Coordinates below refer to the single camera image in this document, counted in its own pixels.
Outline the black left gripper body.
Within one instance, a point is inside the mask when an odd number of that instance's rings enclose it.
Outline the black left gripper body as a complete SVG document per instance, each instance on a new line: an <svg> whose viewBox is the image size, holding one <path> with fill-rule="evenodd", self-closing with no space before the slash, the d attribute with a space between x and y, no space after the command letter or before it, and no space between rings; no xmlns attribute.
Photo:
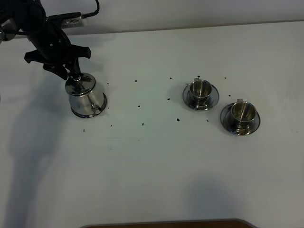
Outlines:
<svg viewBox="0 0 304 228"><path fill-rule="evenodd" d="M27 52L24 57L25 61L60 65L79 57L90 58L91 50L88 47L72 45L61 29L63 20L75 17L75 15L49 16L42 28L27 35L36 50Z"/></svg>

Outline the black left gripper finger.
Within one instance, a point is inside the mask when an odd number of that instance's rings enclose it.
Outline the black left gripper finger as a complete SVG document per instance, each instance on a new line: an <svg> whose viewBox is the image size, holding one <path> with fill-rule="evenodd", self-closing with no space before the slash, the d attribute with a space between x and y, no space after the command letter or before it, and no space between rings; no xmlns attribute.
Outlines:
<svg viewBox="0 0 304 228"><path fill-rule="evenodd" d="M59 76L63 80L67 80L68 78L68 72L62 64L57 64L57 65L43 64L43 69Z"/></svg>
<svg viewBox="0 0 304 228"><path fill-rule="evenodd" d="M78 58L73 58L69 62L66 63L66 69L69 71L69 77L81 77L82 73L79 67Z"/></svg>

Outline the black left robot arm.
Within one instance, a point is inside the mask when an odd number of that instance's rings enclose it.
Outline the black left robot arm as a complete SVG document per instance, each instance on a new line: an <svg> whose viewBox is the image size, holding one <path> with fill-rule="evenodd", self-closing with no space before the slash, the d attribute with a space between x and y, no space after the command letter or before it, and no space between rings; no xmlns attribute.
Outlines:
<svg viewBox="0 0 304 228"><path fill-rule="evenodd" d="M3 41L10 41L16 35L24 35L36 48L27 52L27 63L43 64L46 71L63 80L80 78L80 57L90 58L88 47L71 44L62 30L66 19L81 17L80 12L47 16L39 0L2 0L0 2L0 33Z"/></svg>

